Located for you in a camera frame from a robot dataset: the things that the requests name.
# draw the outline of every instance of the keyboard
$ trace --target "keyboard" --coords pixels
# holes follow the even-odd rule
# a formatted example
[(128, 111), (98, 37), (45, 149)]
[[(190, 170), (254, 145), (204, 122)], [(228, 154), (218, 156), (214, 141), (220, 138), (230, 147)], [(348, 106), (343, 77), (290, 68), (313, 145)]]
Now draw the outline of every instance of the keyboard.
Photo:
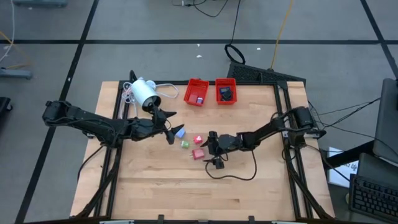
[(351, 175), (349, 209), (387, 222), (398, 222), (398, 187)]
[(264, 70), (234, 62), (231, 62), (229, 65), (227, 78), (234, 78), (237, 81), (298, 81), (304, 82), (304, 85), (306, 81), (304, 78), (285, 75), (272, 70)]

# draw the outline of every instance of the wooden tabletop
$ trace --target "wooden tabletop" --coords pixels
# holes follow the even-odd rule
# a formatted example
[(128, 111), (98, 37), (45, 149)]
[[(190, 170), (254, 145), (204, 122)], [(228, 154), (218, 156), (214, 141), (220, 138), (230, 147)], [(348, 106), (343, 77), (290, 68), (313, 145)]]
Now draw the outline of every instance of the wooden tabletop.
[[(302, 82), (290, 82), (289, 95), (292, 107), (307, 106), (307, 96)], [(118, 82), (103, 82), (96, 113), (111, 118)], [(215, 87), (209, 86), (202, 107), (183, 101), (186, 86), (177, 86), (180, 94), (176, 99), (161, 96), (160, 107), (176, 111), (169, 119), (172, 126), (185, 124), (184, 140), (191, 141), (197, 134), (204, 139), (209, 131), (236, 135), (240, 131), (254, 131), (269, 122), (277, 111), (272, 86), (238, 86), (238, 102), (234, 105), (217, 105)], [(157, 91), (174, 94), (171, 87)], [(280, 91), (284, 105), (283, 93)], [(131, 106), (129, 117), (134, 117)], [(139, 118), (149, 114), (138, 109)], [(314, 139), (307, 144), (318, 147)], [(124, 141), (118, 184), (113, 206), (113, 219), (157, 219), (159, 214), (167, 220), (294, 220), (294, 210), (285, 161), (281, 157), (283, 145), (280, 134), (264, 140), (254, 151), (258, 172), (254, 180), (211, 179), (205, 172), (205, 163), (194, 161), (193, 143), (182, 149), (181, 140), (168, 145), (165, 135), (157, 135), (140, 142)], [(85, 158), (99, 146), (95, 139), (88, 140)], [(318, 151), (306, 147), (301, 150), (307, 176), (308, 189), (325, 211), (334, 216), (330, 194)], [(97, 190), (105, 150), (94, 157), (81, 172), (71, 215), (80, 212)], [(254, 163), (250, 152), (233, 152), (225, 169), (209, 166), (213, 176), (236, 175), (251, 177)], [(302, 194), (298, 189), (301, 216), (305, 217)]]

